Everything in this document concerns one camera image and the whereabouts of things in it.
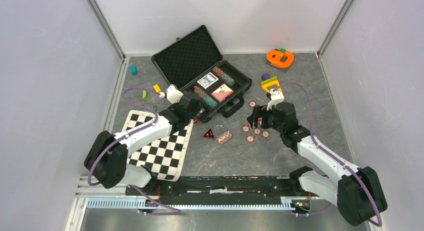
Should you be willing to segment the brown 100 chip roll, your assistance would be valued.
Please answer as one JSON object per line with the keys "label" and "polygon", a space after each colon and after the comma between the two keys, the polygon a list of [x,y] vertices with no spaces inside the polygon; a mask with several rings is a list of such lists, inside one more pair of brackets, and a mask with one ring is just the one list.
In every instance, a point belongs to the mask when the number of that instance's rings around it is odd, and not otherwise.
{"label": "brown 100 chip roll", "polygon": [[204,99],[205,97],[208,96],[208,94],[199,86],[194,86],[194,90],[193,90],[201,99]]}

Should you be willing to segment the pink brown chip roll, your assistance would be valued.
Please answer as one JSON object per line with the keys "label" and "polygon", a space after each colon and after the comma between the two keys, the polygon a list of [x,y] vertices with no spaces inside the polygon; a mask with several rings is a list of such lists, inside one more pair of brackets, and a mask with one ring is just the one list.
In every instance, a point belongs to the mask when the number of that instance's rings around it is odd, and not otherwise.
{"label": "pink brown chip roll", "polygon": [[232,136],[233,136],[232,133],[229,130],[226,130],[225,132],[218,135],[216,140],[218,141],[219,144],[222,145],[225,142],[227,142],[228,140],[230,140],[232,138]]}

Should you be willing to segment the green blue chip roll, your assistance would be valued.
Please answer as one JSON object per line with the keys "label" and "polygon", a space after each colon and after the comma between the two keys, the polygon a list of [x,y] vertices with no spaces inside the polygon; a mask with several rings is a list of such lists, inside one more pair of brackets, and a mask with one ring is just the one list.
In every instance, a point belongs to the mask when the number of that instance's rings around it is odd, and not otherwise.
{"label": "green blue chip roll", "polygon": [[232,77],[230,77],[228,74],[226,74],[226,73],[224,73],[221,78],[229,86],[233,86],[235,84],[235,80]]}

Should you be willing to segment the brown poker chip roll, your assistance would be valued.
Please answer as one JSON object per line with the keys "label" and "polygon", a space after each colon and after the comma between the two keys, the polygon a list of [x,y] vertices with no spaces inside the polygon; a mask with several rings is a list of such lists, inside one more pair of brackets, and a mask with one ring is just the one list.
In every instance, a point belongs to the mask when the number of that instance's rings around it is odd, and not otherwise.
{"label": "brown poker chip roll", "polygon": [[218,77],[218,78],[222,78],[223,77],[223,75],[225,74],[225,72],[222,70],[222,69],[220,69],[219,67],[214,67],[213,69],[212,69],[212,72]]}

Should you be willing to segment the purple poker chip roll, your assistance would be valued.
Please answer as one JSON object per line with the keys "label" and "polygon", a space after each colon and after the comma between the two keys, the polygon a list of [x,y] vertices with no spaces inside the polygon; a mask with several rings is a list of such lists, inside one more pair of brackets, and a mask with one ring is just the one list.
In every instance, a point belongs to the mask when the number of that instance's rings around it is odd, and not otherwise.
{"label": "purple poker chip roll", "polygon": [[201,115],[202,115],[204,112],[205,112],[205,108],[204,108],[204,107],[202,107],[202,108],[200,109],[200,111],[196,114],[196,117],[197,117],[197,118],[200,118],[200,117],[201,117]]}

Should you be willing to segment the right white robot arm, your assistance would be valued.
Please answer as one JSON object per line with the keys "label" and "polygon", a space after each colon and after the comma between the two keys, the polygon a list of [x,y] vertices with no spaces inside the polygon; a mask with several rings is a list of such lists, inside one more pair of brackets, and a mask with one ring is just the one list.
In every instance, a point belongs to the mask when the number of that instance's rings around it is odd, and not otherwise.
{"label": "right white robot arm", "polygon": [[311,129],[299,124],[294,105],[284,100],[278,88],[271,88],[266,95],[268,104],[256,105],[247,118],[251,127],[277,131],[287,148],[325,174],[301,167],[290,173],[289,190],[295,195],[310,192],[327,200],[352,226],[375,217],[377,221],[373,224],[381,227],[381,213],[388,209],[388,204],[376,171],[350,163],[319,142]]}

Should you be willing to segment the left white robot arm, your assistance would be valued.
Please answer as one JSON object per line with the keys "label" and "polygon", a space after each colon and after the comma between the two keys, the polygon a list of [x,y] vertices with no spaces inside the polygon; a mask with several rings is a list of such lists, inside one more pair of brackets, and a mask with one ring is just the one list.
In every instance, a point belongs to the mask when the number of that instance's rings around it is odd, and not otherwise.
{"label": "left white robot arm", "polygon": [[201,110],[200,97],[193,91],[181,92],[173,84],[165,92],[159,92],[170,106],[159,113],[148,109],[153,119],[130,130],[112,134],[99,133],[86,156],[83,165],[89,171],[87,183],[102,185],[106,189],[117,184],[139,188],[145,195],[157,189],[154,174],[147,167],[127,163],[133,153],[144,146],[183,130]]}

